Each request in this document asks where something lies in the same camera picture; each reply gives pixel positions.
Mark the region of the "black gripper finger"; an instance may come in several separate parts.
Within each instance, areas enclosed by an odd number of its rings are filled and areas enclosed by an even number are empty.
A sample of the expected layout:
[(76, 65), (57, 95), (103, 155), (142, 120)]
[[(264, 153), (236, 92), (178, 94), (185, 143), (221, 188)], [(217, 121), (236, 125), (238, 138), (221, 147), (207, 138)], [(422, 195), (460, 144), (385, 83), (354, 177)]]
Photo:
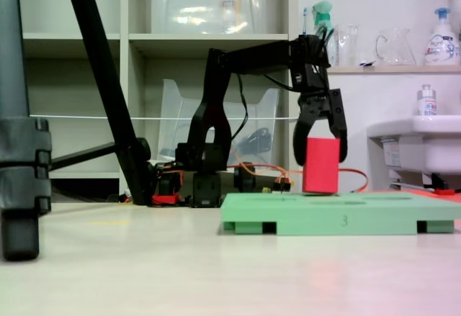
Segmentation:
[(344, 162), (348, 153), (347, 126), (340, 89), (329, 91), (330, 114), (328, 124), (331, 133), (339, 139), (339, 161)]
[(316, 117), (312, 113), (300, 113), (293, 131), (294, 157), (299, 166), (305, 164), (307, 139)]

